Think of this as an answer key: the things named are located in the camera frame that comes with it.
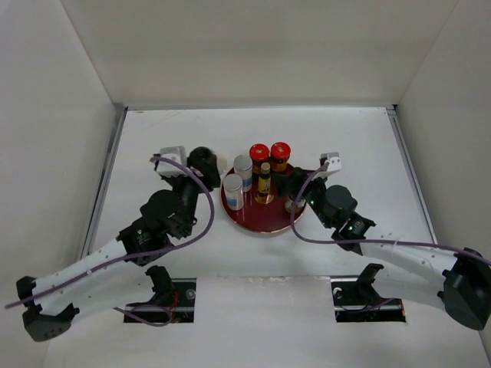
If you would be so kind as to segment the black cap brown spice bottle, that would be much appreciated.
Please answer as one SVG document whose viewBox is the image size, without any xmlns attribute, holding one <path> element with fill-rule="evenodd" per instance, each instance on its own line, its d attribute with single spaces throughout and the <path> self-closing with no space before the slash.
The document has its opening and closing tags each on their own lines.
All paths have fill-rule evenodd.
<svg viewBox="0 0 491 368">
<path fill-rule="evenodd" d="M 287 195 L 287 199 L 285 202 L 285 210 L 289 214 L 294 213 L 298 214 L 301 213 L 305 209 L 306 203 L 304 199 L 299 199 L 298 202 L 295 202 L 295 196 L 294 195 Z"/>
</svg>

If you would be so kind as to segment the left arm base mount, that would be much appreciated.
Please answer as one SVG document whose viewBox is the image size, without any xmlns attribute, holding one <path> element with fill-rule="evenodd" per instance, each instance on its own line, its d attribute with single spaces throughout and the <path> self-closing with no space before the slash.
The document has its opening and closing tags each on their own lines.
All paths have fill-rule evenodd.
<svg viewBox="0 0 491 368">
<path fill-rule="evenodd" d="M 124 323 L 151 327 L 193 323 L 197 280 L 171 278 L 164 266 L 153 266 L 146 275 L 153 282 L 153 296 L 149 301 L 128 304 L 124 308 Z"/>
</svg>

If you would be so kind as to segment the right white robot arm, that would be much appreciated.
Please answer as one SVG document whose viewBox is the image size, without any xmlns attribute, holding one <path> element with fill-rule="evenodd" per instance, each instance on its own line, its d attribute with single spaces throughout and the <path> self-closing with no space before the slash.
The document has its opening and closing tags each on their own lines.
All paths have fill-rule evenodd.
<svg viewBox="0 0 491 368">
<path fill-rule="evenodd" d="M 328 244 L 361 257 L 401 268 L 419 278 L 417 282 L 379 276 L 381 264 L 368 265 L 358 276 L 356 294 L 374 303 L 384 291 L 396 298 L 413 300 L 446 312 L 471 330 L 483 330 L 490 318 L 490 262 L 471 248 L 404 241 L 387 234 L 367 238 L 376 224 L 356 211 L 357 201 L 344 186 L 326 186 L 334 171 L 325 163 L 316 170 L 295 167 L 290 173 L 274 173 L 272 181 L 280 196 L 294 203 L 305 201 L 319 222 L 332 231 Z"/>
</svg>

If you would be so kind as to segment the silver lid spice jar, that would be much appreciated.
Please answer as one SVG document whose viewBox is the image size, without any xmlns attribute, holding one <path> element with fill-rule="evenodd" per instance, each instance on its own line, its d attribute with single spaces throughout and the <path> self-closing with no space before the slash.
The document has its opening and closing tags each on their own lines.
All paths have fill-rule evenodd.
<svg viewBox="0 0 491 368">
<path fill-rule="evenodd" d="M 233 211 L 243 207 L 242 178 L 237 174 L 227 175 L 222 183 L 227 206 Z"/>
</svg>

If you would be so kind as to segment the silver lid blue label jar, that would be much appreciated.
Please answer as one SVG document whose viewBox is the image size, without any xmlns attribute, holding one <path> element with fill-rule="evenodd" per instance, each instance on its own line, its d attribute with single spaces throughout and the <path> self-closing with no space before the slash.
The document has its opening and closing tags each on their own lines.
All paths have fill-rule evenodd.
<svg viewBox="0 0 491 368">
<path fill-rule="evenodd" d="M 243 192 L 252 188 L 252 159 L 247 155 L 238 155 L 233 161 L 234 173 L 242 179 Z"/>
</svg>

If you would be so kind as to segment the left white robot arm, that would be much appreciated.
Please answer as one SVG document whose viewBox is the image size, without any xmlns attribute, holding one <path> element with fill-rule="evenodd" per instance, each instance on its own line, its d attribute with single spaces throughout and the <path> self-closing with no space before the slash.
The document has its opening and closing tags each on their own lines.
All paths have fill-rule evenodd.
<svg viewBox="0 0 491 368">
<path fill-rule="evenodd" d="M 140 217 L 94 253 L 43 278 L 24 276 L 16 282 L 24 329 L 35 342 L 68 331 L 78 321 L 127 305 L 163 307 L 175 292 L 172 278 L 157 260 L 175 251 L 173 239 L 191 245 L 197 223 L 198 197 L 219 188 L 218 156 L 199 146 L 186 154 L 167 147 L 151 160 L 170 185 L 140 207 Z"/>
</svg>

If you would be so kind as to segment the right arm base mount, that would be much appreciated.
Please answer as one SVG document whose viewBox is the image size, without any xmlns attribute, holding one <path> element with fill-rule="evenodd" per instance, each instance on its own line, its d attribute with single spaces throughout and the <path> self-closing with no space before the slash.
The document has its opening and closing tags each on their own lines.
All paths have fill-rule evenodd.
<svg viewBox="0 0 491 368">
<path fill-rule="evenodd" d="M 334 318 L 338 323 L 406 322 L 401 299 L 384 298 L 373 288 L 382 264 L 369 264 L 359 275 L 331 278 Z"/>
</svg>

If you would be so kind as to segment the black cap white powder bottle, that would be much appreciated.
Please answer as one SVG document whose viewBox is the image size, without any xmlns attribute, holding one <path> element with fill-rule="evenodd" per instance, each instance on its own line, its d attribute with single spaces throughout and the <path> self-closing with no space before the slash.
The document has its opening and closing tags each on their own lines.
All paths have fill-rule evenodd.
<svg viewBox="0 0 491 368">
<path fill-rule="evenodd" d="M 189 155 L 189 165 L 203 175 L 217 172 L 222 175 L 227 168 L 227 158 L 215 153 L 210 148 L 199 146 Z"/>
</svg>

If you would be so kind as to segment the red lid sauce jar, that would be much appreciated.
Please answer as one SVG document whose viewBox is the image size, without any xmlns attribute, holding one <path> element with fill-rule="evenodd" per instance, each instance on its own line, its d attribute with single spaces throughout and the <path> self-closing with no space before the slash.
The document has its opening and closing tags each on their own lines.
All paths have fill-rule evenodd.
<svg viewBox="0 0 491 368">
<path fill-rule="evenodd" d="M 257 177 L 261 172 L 261 165 L 269 161 L 269 148 L 263 143 L 256 143 L 250 147 L 249 157 L 252 160 L 252 174 Z"/>
<path fill-rule="evenodd" d="M 291 147 L 285 142 L 273 143 L 270 149 L 270 163 L 272 171 L 284 173 L 288 167 Z"/>
</svg>

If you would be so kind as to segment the tall yellow label bottle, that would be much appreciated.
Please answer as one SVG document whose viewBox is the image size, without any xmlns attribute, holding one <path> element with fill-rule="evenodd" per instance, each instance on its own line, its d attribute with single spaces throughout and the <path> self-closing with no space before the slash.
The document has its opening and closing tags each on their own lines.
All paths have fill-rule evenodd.
<svg viewBox="0 0 491 368">
<path fill-rule="evenodd" d="M 257 193 L 255 199 L 258 203 L 269 204 L 272 201 L 271 194 L 271 166 L 269 163 L 263 163 L 260 168 L 258 178 Z"/>
</svg>

